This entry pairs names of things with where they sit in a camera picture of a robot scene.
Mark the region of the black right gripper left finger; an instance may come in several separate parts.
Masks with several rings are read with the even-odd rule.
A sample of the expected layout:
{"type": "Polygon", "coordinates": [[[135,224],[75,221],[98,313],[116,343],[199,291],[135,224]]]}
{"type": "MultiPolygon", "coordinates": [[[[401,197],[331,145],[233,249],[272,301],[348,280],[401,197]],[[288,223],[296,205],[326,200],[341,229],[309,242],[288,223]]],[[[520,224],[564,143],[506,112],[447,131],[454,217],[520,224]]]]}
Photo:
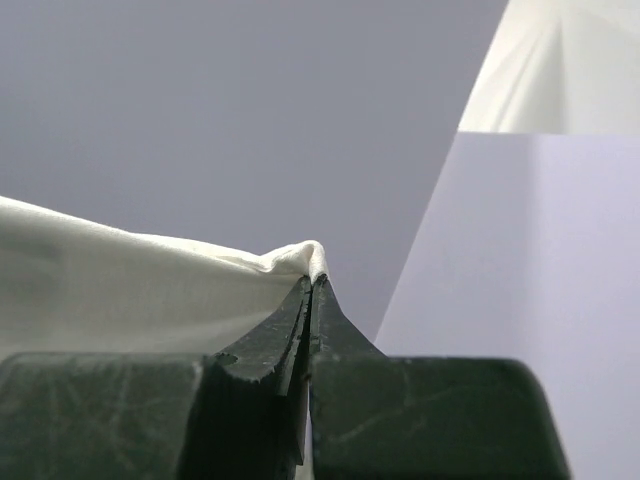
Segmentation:
{"type": "Polygon", "coordinates": [[[1,365],[5,479],[291,479],[312,286],[211,355],[20,353],[1,365]]]}

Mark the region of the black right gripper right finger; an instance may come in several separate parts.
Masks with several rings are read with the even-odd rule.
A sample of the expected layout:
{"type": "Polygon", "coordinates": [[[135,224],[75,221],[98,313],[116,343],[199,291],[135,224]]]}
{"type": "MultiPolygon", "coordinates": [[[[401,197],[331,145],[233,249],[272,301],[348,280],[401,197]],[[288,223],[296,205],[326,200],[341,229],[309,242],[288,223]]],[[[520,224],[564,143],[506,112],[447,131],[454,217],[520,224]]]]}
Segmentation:
{"type": "Polygon", "coordinates": [[[318,479],[566,479],[542,386],[513,359],[396,357],[312,287],[310,409],[318,479]]]}

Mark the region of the white t-shirt red print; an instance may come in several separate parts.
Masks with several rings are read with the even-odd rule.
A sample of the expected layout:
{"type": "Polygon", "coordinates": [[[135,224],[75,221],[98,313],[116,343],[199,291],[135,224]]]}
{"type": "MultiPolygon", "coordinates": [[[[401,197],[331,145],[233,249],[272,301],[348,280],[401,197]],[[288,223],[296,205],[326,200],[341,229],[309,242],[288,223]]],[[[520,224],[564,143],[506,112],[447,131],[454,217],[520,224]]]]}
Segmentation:
{"type": "Polygon", "coordinates": [[[2,3],[1,365],[215,354],[323,276],[637,478],[638,3],[2,3]]]}

